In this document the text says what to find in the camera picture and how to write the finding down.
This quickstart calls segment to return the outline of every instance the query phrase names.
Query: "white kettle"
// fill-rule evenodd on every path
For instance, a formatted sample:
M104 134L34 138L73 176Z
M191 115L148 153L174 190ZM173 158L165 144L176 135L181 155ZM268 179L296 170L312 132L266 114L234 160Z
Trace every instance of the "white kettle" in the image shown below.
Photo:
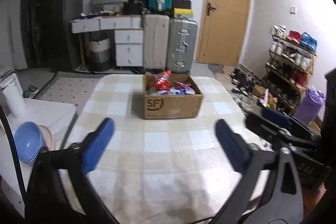
M0 90L6 98L7 105L15 118L25 115L26 102L23 98L23 90L15 73L2 78Z

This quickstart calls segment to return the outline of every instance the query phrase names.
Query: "checkered tablecloth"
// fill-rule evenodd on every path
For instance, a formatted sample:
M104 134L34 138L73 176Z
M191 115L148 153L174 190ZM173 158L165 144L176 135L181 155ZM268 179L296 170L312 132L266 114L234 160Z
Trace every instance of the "checkered tablecloth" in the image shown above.
M96 85L70 133L68 145L105 117L115 120L115 134L88 177L121 223L190 223L216 214L241 177L214 135L217 119L262 147L220 82L192 78L204 94L196 118L143 120L142 75L109 75ZM266 177L263 172L254 197ZM82 211L68 182L66 188L73 207Z

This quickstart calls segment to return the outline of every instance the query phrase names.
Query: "purple bag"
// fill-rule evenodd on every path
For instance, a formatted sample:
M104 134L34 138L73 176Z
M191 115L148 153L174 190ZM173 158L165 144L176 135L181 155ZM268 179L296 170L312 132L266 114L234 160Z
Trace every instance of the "purple bag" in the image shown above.
M307 89L306 96L299 104L294 117L308 124L314 120L321 109L321 106L325 103L325 96L319 90L317 91L313 86L311 89Z

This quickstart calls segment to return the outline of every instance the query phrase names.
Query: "red snack bag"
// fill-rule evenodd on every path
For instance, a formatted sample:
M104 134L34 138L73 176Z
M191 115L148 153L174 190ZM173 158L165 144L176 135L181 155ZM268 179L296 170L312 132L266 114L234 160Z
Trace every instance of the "red snack bag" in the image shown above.
M159 90L169 90L171 70L163 71L155 76L154 86Z

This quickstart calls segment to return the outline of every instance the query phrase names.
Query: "light switch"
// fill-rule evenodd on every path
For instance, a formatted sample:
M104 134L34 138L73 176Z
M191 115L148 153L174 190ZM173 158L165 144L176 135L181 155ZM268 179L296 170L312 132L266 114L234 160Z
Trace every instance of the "light switch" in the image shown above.
M296 14L296 7L292 6L291 9L289 10L291 14Z

